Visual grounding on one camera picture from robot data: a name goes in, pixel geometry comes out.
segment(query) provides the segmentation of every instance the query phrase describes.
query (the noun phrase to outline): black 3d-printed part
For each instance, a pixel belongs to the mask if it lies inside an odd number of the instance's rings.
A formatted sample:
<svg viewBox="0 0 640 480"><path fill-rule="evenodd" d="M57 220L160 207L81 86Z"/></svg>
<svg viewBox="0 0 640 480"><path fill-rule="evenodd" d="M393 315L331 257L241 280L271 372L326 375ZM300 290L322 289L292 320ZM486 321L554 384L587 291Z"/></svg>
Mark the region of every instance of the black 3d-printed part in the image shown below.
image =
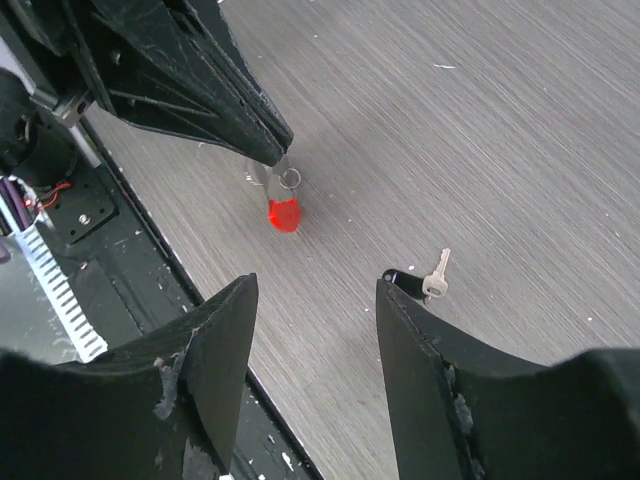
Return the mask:
<svg viewBox="0 0 640 480"><path fill-rule="evenodd" d="M640 351L553 367L508 355L378 281L376 316L402 480L640 478Z"/></svg>
<svg viewBox="0 0 640 480"><path fill-rule="evenodd" d="M25 120L36 107L22 81L12 72L0 68L0 174L9 174L28 149L24 138Z"/></svg>
<svg viewBox="0 0 640 480"><path fill-rule="evenodd" d="M7 3L31 38L59 57L66 53L66 25L57 2L10 0Z"/></svg>
<svg viewBox="0 0 640 480"><path fill-rule="evenodd" d="M293 133L207 0L61 0L98 104L140 128L273 166Z"/></svg>
<svg viewBox="0 0 640 480"><path fill-rule="evenodd" d="M0 353L0 478L217 478L231 465L255 275L90 364Z"/></svg>

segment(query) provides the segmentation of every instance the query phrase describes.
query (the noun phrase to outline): cable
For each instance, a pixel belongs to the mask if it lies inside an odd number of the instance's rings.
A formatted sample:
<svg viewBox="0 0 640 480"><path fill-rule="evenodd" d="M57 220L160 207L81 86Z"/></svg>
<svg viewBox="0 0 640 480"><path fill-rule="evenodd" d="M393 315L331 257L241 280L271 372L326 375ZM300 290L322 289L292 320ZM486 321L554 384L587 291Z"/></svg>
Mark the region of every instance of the cable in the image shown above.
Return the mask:
<svg viewBox="0 0 640 480"><path fill-rule="evenodd" d="M7 177L2 179L2 183L4 184L7 192L9 193L9 197L11 199L11 203L13 203L16 212L18 224L22 227L22 229L26 229L31 225L31 219L29 218L29 212L27 208L24 206L24 199L20 196L16 187L9 181Z"/></svg>
<svg viewBox="0 0 640 480"><path fill-rule="evenodd" d="M45 193L44 195L40 195L41 202L43 200L47 200L48 198L51 198L51 200L49 200L48 202L42 203L42 208L49 208L51 205L56 203L56 201L58 200L58 194L60 193L60 190L66 190L67 188L71 188L71 187L72 185L69 182L59 183L51 191Z"/></svg>

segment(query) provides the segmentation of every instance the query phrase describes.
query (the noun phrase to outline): red wire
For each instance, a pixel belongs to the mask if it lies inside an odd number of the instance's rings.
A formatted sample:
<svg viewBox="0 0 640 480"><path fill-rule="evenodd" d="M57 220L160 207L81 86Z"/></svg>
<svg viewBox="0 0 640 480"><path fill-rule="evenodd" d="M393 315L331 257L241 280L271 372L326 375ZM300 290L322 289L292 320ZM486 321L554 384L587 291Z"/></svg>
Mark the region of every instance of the red wire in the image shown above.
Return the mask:
<svg viewBox="0 0 640 480"><path fill-rule="evenodd" d="M41 195L40 201L46 200L47 198L53 195L53 198L51 200L49 200L47 203L42 204L42 208L49 208L51 205L56 203L56 201L58 200L58 194L60 193L60 190L71 188L71 186L72 185L69 182L59 183L58 185L55 186L53 190L51 190L50 192L47 192L44 195Z"/></svg>
<svg viewBox="0 0 640 480"><path fill-rule="evenodd" d="M56 200L58 200L58 192L54 193L53 198L49 200L47 203L43 203L42 208L49 208L51 205L56 203Z"/></svg>

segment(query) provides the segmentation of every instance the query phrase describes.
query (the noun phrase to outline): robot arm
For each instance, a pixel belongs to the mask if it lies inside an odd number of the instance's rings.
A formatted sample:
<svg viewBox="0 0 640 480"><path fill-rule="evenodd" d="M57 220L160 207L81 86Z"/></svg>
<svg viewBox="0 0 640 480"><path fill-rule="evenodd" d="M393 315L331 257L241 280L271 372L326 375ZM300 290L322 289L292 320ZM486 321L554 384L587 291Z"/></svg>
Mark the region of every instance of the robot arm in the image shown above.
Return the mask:
<svg viewBox="0 0 640 480"><path fill-rule="evenodd" d="M32 81L31 101L66 127L95 101L136 127L270 167L291 145L291 129L214 1L10 0L0 8L0 31Z"/></svg>

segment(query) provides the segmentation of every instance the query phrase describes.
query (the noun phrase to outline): silver key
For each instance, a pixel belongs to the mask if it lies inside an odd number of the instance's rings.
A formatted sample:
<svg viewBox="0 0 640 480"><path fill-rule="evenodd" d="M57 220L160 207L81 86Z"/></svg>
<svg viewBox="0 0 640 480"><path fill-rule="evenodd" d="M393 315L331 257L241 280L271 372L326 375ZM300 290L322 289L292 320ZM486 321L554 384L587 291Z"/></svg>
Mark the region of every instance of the silver key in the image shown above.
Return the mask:
<svg viewBox="0 0 640 480"><path fill-rule="evenodd" d="M444 269L447 268L451 256L451 249L445 248L440 254L440 262L431 275L424 277L422 282L422 293L427 298L442 298L447 294L449 284L444 279Z"/></svg>

